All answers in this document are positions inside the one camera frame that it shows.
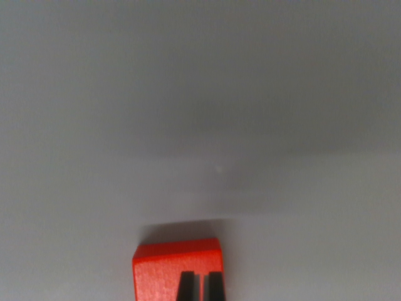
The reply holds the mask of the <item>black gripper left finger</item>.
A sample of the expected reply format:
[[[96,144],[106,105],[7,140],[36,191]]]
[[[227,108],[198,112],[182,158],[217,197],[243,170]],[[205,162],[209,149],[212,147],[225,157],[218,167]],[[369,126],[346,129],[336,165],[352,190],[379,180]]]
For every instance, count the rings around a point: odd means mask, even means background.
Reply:
[[[184,271],[180,274],[179,287],[177,290],[176,301],[195,300],[195,273]]]

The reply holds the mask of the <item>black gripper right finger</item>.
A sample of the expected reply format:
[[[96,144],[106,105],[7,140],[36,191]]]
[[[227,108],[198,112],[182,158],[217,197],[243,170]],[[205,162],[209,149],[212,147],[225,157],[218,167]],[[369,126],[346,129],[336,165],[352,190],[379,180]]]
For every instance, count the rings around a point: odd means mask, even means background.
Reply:
[[[226,301],[222,272],[210,272],[208,276],[208,301]]]

